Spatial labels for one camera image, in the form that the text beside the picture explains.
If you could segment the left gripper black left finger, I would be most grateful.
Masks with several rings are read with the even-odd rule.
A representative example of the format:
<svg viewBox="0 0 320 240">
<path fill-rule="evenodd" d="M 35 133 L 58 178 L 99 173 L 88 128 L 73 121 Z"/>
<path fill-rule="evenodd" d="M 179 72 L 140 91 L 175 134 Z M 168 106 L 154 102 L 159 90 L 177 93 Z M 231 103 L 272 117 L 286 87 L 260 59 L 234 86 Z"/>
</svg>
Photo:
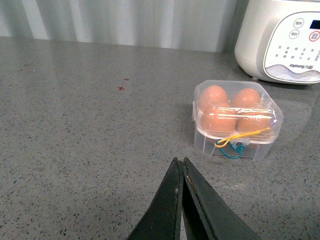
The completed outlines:
<svg viewBox="0 0 320 240">
<path fill-rule="evenodd" d="M 184 177 L 182 164 L 175 157 L 150 204 L 129 240 L 178 240 Z"/>
</svg>

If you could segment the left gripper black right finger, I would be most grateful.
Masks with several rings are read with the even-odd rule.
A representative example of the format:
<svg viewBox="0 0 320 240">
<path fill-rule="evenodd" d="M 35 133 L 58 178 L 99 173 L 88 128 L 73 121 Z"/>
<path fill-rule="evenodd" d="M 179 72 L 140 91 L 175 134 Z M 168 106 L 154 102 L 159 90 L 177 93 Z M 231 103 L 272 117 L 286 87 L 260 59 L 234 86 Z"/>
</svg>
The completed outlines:
<svg viewBox="0 0 320 240">
<path fill-rule="evenodd" d="M 224 202 L 204 176 L 185 158 L 183 220 L 188 240 L 260 240 Z"/>
</svg>

